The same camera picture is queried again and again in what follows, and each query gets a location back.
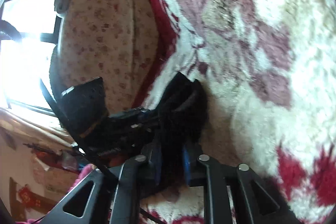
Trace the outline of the window with dark frame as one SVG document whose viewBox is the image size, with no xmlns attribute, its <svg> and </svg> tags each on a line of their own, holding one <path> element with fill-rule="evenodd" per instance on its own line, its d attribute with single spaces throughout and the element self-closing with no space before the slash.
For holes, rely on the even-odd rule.
<svg viewBox="0 0 336 224">
<path fill-rule="evenodd" d="M 61 18 L 55 0 L 5 0 L 1 5 L 1 106 L 52 116 L 40 83 L 49 85 Z"/>
</svg>

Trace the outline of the black knit pants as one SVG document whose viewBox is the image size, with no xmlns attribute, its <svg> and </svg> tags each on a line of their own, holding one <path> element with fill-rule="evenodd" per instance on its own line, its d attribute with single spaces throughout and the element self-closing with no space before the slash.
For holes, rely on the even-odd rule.
<svg viewBox="0 0 336 224">
<path fill-rule="evenodd" d="M 207 96 L 198 80 L 178 72 L 165 88 L 154 112 L 157 114 L 161 145 L 158 188 L 174 185 L 184 175 L 183 149 L 198 143 L 207 118 Z"/>
</svg>

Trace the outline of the grey fleece blanket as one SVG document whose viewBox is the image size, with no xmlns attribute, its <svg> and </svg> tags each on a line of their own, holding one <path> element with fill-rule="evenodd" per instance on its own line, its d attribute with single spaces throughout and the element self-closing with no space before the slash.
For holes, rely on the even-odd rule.
<svg viewBox="0 0 336 224">
<path fill-rule="evenodd" d="M 62 24 L 64 18 L 67 15 L 71 0 L 54 0 L 54 11 L 56 12 L 57 18 L 60 19 L 60 28 L 57 34 L 60 34 L 62 30 Z M 66 89 L 65 85 L 62 83 L 59 72 L 58 72 L 58 42 L 59 39 L 56 38 L 56 46 L 52 52 L 51 63 L 49 69 L 49 79 L 52 91 L 52 96 L 55 101 L 59 101 L 61 93 Z"/>
</svg>

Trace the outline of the white red floral plush blanket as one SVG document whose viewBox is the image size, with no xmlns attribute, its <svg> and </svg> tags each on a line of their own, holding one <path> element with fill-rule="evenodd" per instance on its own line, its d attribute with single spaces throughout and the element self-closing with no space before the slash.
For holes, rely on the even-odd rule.
<svg viewBox="0 0 336 224">
<path fill-rule="evenodd" d="M 145 106 L 177 72 L 199 80 L 205 153 L 271 178 L 302 223 L 335 207 L 335 0 L 159 0 L 173 53 Z"/>
</svg>

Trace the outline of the cream floral quilt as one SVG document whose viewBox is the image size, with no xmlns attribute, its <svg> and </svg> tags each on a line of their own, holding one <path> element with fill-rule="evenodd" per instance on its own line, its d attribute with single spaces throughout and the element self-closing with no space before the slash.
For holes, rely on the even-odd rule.
<svg viewBox="0 0 336 224">
<path fill-rule="evenodd" d="M 71 0 L 58 42 L 66 89 L 104 80 L 110 113 L 129 109 L 153 65 L 158 31 L 149 0 Z"/>
</svg>

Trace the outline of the red paper wall decoration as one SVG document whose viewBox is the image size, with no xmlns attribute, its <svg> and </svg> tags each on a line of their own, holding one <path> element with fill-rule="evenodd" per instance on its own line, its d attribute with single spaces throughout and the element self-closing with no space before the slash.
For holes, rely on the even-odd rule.
<svg viewBox="0 0 336 224">
<path fill-rule="evenodd" d="M 26 209 L 41 207 L 41 199 L 31 191 L 28 184 L 18 190 L 18 196 Z"/>
</svg>

